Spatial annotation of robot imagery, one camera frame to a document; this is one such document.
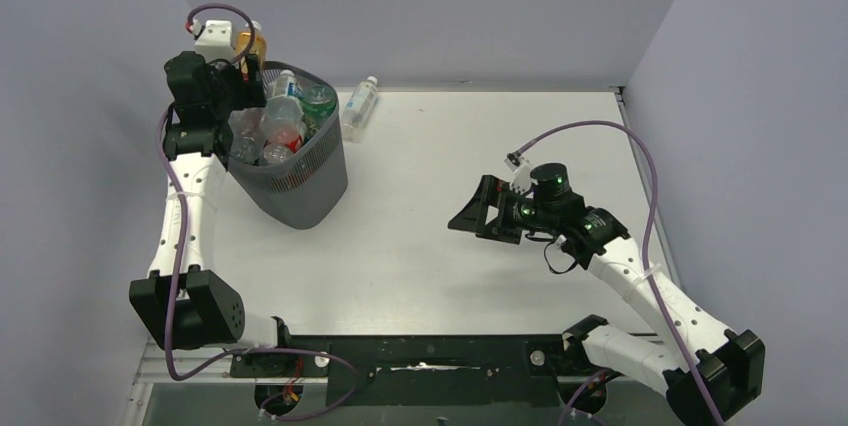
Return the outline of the red yellow label bottle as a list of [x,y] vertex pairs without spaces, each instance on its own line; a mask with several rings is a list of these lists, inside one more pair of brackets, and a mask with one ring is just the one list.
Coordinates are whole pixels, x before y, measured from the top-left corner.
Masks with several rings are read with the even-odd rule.
[[245,29],[237,34],[234,47],[236,52],[240,53],[249,46],[247,55],[254,55],[258,61],[259,70],[262,70],[267,56],[267,41],[262,33],[261,24],[256,20],[252,20],[251,24],[252,26],[245,25]]

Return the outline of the green tinted bottle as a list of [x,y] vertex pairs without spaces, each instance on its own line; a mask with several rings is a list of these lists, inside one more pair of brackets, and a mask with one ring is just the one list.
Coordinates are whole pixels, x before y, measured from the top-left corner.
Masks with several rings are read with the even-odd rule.
[[336,92],[327,85],[312,86],[304,90],[301,105],[307,130],[315,135],[336,109]]

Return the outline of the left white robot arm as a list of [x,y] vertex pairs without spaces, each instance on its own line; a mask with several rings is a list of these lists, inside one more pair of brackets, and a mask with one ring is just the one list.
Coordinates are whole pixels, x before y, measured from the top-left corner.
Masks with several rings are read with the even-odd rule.
[[232,112],[265,104],[256,55],[246,66],[183,51],[164,65],[173,100],[157,125],[167,175],[162,229],[146,276],[130,303],[165,351],[262,349],[282,344],[283,322],[248,308],[214,270],[218,193],[228,175]]

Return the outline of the grey ribbed waste bin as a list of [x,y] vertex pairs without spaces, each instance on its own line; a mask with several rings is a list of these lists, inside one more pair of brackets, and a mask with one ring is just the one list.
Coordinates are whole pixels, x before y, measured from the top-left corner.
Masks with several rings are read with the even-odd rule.
[[297,66],[268,60],[263,81],[269,85],[290,70],[300,84],[328,90],[333,110],[294,156],[279,165],[229,161],[229,173],[267,215],[294,229],[318,225],[344,195],[347,169],[341,135],[338,93],[324,79]]

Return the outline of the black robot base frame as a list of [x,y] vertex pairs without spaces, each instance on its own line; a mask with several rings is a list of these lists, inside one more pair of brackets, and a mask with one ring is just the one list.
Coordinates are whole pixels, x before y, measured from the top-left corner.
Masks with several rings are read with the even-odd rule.
[[325,381],[328,403],[345,393],[347,406],[556,407],[596,367],[568,352],[558,334],[478,336],[292,337],[293,349],[318,351],[346,360],[318,365],[292,354],[238,355],[235,378]]

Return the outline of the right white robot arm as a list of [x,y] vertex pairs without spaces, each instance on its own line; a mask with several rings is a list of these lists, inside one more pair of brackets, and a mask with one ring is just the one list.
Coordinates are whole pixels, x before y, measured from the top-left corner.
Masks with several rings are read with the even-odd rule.
[[567,168],[520,166],[513,181],[482,176],[451,230],[518,244],[536,233],[607,284],[652,328],[658,342],[590,315],[563,333],[562,357],[572,371],[594,366],[628,376],[662,395],[686,425],[728,420],[762,392],[765,346],[707,313],[665,273],[641,258],[628,229],[609,211],[589,206],[570,186]]

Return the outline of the pink blue label bottle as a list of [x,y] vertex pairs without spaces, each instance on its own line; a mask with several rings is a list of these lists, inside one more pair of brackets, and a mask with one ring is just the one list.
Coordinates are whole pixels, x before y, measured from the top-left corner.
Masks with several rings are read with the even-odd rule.
[[303,139],[307,127],[303,120],[301,100],[303,90],[293,71],[284,69],[265,84],[266,106],[263,125],[266,129],[283,122],[294,125]]

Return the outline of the plain clear bottle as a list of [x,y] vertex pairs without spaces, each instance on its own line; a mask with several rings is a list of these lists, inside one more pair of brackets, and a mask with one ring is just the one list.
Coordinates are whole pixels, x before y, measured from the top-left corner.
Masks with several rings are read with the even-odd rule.
[[255,164],[266,142],[261,129],[264,108],[246,108],[233,111],[229,126],[233,133],[229,156],[244,164]]

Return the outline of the clear bottle white label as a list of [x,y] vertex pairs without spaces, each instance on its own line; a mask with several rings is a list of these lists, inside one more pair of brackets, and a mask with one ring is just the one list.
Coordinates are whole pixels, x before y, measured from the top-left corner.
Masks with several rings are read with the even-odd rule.
[[378,100],[378,79],[367,77],[354,89],[341,111],[342,139],[358,142]]

